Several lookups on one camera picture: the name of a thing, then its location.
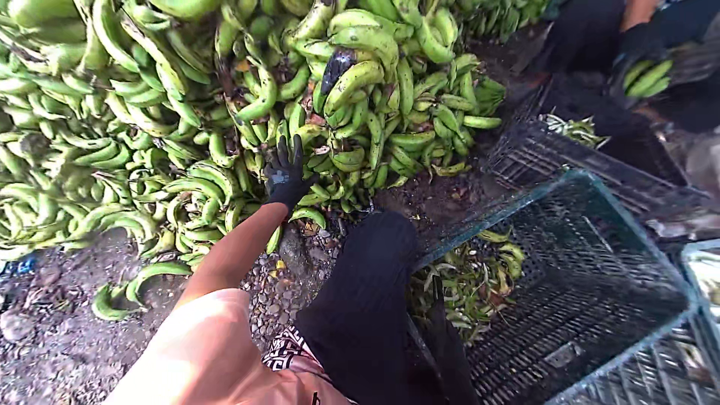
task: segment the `forearm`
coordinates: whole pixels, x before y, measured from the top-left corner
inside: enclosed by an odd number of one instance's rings
[[[213,291],[238,287],[286,216],[285,204],[263,205],[220,239],[190,277],[175,308]]]
[[[650,22],[659,1],[660,0],[627,0],[620,31],[625,32],[638,24]]]

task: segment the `patterned fabric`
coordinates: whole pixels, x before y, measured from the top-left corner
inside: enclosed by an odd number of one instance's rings
[[[273,339],[270,349],[263,355],[262,362],[270,370],[280,371],[290,368],[290,362],[295,356],[305,356],[318,364],[320,363],[310,353],[310,348],[305,344],[305,339],[294,326],[288,326]]]

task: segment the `knee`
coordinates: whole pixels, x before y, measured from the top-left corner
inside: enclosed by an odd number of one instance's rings
[[[343,250],[410,258],[418,250],[418,234],[410,220],[395,211],[374,213],[350,232]]]

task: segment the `pink shirt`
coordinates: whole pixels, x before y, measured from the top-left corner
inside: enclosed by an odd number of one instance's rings
[[[309,353],[272,371],[250,339],[248,294],[215,291],[173,311],[104,404],[347,405]]]

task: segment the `dirt ground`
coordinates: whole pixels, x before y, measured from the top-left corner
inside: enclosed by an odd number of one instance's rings
[[[527,39],[540,34],[536,29],[521,35]],[[508,85],[504,109],[510,111],[528,91],[508,73],[519,54],[514,47],[501,52],[493,44],[471,45],[483,55],[488,74]],[[422,173],[404,187],[379,193],[375,206],[411,218],[424,242],[437,239],[440,225],[451,226],[466,218],[470,207],[506,193],[480,170],[496,139],[491,132],[478,136],[468,159],[470,172],[432,181]],[[285,226],[279,253],[258,258],[240,288],[251,294],[251,331],[261,350],[312,300],[357,219],[331,213],[327,230],[295,221]],[[133,277],[143,266],[136,257],[124,231],[115,230],[98,236],[88,249],[40,252],[31,273],[0,278],[5,336],[0,339],[0,404],[85,405],[107,396],[140,356],[186,282],[185,277],[155,277],[143,293],[151,310],[121,322],[98,320],[90,309],[94,291],[106,282]],[[278,265],[279,259],[284,266]]]

